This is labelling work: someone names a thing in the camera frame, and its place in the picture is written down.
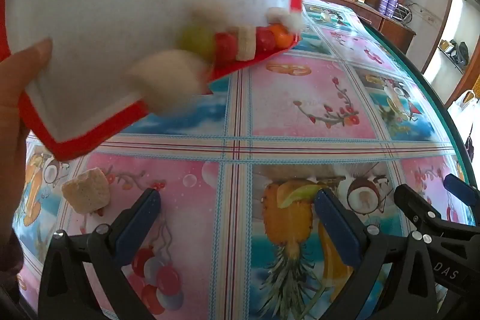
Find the banana slice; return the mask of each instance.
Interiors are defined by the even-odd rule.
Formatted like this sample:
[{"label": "banana slice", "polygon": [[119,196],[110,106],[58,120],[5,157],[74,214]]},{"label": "banana slice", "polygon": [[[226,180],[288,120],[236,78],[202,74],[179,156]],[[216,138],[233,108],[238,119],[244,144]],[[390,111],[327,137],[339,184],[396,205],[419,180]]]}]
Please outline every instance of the banana slice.
[{"label": "banana slice", "polygon": [[282,7],[271,7],[266,18],[269,24],[282,24],[293,34],[300,34],[303,29],[303,16],[299,11],[289,11]]},{"label": "banana slice", "polygon": [[255,26],[240,26],[235,29],[238,39],[238,61],[249,61],[255,58],[257,49],[257,29]]}]

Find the printed pineapple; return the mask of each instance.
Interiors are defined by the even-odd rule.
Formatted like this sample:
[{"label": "printed pineapple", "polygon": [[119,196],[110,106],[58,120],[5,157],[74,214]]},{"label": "printed pineapple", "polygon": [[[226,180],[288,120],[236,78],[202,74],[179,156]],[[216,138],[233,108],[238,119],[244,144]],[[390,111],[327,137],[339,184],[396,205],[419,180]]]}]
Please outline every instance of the printed pineapple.
[{"label": "printed pineapple", "polygon": [[286,320],[290,312],[299,319],[306,308],[305,299],[311,298],[307,295],[307,277],[318,279],[313,265],[304,257],[303,243],[311,234],[311,203],[320,188],[311,181],[294,179],[282,185],[270,184],[263,191],[263,224],[277,252],[262,285],[268,295],[260,316],[272,309],[281,320]]}]

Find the printed balloon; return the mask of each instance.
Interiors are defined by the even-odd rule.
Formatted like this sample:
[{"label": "printed balloon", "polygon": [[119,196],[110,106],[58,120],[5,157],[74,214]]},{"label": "printed balloon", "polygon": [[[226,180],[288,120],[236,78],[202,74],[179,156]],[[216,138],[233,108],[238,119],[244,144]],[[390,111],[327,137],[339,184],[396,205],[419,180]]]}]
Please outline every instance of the printed balloon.
[{"label": "printed balloon", "polygon": [[158,270],[160,270],[160,267],[163,266],[165,265],[157,257],[150,258],[145,262],[145,266],[143,267],[143,274],[145,275],[145,282],[148,285],[157,285],[157,273]]},{"label": "printed balloon", "polygon": [[158,270],[157,287],[165,295],[179,293],[181,288],[180,276],[172,266],[164,266]]},{"label": "printed balloon", "polygon": [[139,277],[145,278],[145,274],[143,273],[145,262],[153,257],[154,253],[152,248],[140,248],[133,257],[134,259],[131,261],[133,272]]},{"label": "printed balloon", "polygon": [[157,288],[147,285],[142,290],[142,302],[152,315],[161,315],[165,308],[157,300]]},{"label": "printed balloon", "polygon": [[165,295],[157,289],[157,300],[167,310],[179,310],[183,305],[183,292],[176,295]]}]

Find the purple spray can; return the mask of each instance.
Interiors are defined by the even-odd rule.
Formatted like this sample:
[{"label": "purple spray can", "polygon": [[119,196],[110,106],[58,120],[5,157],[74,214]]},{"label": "purple spray can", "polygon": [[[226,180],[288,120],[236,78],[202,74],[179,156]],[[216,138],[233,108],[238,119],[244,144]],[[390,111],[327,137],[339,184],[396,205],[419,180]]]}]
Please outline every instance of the purple spray can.
[{"label": "purple spray can", "polygon": [[380,0],[380,4],[378,5],[378,11],[380,14],[385,14],[387,11],[388,1],[389,0]]},{"label": "purple spray can", "polygon": [[387,11],[385,15],[389,18],[393,17],[395,13],[395,9],[397,8],[398,0],[388,0]]}]

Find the wooden cabinet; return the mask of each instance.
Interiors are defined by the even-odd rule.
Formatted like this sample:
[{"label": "wooden cabinet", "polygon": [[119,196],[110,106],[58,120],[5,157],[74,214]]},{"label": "wooden cabinet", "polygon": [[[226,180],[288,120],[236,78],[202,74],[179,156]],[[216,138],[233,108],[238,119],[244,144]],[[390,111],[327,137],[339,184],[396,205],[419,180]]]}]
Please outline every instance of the wooden cabinet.
[{"label": "wooden cabinet", "polygon": [[354,2],[353,0],[322,0],[325,2],[331,2],[336,4],[341,4],[351,8],[358,17],[367,22],[375,29],[380,31],[392,44],[397,46],[400,51],[407,53],[409,46],[415,36],[415,32],[402,25],[400,22],[390,19],[382,14],[380,14],[375,9],[369,7],[366,4]]},{"label": "wooden cabinet", "polygon": [[412,29],[388,18],[383,19],[379,31],[403,53],[407,53],[416,34]]}]

